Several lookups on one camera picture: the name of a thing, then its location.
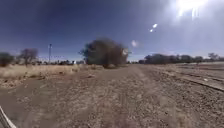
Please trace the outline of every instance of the dirt road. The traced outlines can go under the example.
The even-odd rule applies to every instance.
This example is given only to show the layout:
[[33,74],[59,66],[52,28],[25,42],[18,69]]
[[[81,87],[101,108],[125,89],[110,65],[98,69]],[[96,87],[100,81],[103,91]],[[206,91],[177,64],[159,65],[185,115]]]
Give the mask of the dirt road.
[[0,105],[19,128],[224,128],[222,91],[145,65],[29,79]]

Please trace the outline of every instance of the shrub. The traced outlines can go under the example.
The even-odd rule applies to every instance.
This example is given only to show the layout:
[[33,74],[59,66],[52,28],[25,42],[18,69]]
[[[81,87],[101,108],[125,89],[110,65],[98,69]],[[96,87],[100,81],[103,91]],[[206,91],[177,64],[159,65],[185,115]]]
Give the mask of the shrub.
[[107,38],[87,44],[81,54],[87,64],[102,65],[104,68],[108,68],[110,64],[115,66],[125,64],[128,56],[124,46]]
[[7,52],[0,53],[0,66],[6,67],[13,61],[13,56]]

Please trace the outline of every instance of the bare tree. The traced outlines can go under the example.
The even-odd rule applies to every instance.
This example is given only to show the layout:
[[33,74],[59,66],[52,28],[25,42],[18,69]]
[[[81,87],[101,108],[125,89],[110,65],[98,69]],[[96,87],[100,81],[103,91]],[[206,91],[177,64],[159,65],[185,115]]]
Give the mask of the bare tree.
[[24,59],[24,63],[27,66],[30,64],[33,60],[37,58],[38,51],[34,48],[26,48],[21,51],[20,58]]
[[211,59],[211,61],[216,61],[219,59],[219,55],[215,53],[209,53],[208,57]]

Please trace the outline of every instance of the field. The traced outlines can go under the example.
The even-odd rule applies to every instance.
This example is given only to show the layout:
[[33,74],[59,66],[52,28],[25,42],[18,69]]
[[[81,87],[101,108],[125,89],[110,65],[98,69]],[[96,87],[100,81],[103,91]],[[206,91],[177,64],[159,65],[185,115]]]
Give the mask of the field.
[[0,70],[19,128],[224,128],[224,64],[40,68]]

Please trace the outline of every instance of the tree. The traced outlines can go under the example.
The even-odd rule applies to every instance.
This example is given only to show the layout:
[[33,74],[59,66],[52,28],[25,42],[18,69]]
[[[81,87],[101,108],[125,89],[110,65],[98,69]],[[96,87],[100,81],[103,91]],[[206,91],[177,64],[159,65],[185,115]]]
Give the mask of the tree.
[[145,60],[139,60],[138,63],[139,64],[144,64],[145,63]]
[[194,58],[194,61],[195,61],[197,64],[203,62],[203,60],[204,60],[204,59],[203,59],[202,56],[196,56],[196,57]]
[[208,57],[210,58],[211,61],[216,61],[219,59],[219,55],[215,53],[209,53]]
[[92,41],[80,53],[87,64],[102,65],[105,68],[110,64],[115,66],[125,64],[128,57],[123,45],[107,38]]
[[169,58],[163,54],[154,54],[151,56],[152,64],[167,64],[169,62]]
[[14,57],[10,55],[7,52],[0,52],[0,66],[6,67],[8,66],[12,61]]
[[20,58],[24,59],[24,63],[27,66],[28,64],[30,64],[32,61],[34,61],[37,58],[37,54],[38,51],[37,49],[34,48],[26,48],[24,50],[21,51],[20,53]]
[[151,61],[151,56],[150,56],[150,55],[147,55],[147,56],[145,57],[145,63],[146,63],[146,64],[150,64],[150,61]]
[[182,55],[181,56],[181,63],[192,63],[193,58],[189,55]]

